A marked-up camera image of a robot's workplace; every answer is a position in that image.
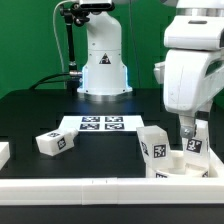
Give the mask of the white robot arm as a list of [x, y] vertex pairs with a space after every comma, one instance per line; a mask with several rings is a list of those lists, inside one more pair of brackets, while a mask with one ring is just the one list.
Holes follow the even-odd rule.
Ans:
[[[180, 119], [180, 135], [196, 134], [196, 113], [224, 89], [224, 0], [160, 0], [178, 9], [166, 28], [166, 59], [155, 65], [164, 84], [165, 108]], [[81, 90], [89, 95], [114, 95], [127, 89], [121, 67], [121, 26], [107, 12], [119, 0], [79, 0], [86, 12], [88, 61]]]

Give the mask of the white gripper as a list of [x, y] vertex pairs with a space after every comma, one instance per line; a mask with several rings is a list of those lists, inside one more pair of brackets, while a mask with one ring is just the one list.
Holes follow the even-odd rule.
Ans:
[[171, 49], [154, 74], [163, 85], [163, 102], [168, 112], [179, 114], [180, 135], [196, 135], [193, 117], [224, 88], [224, 51]]

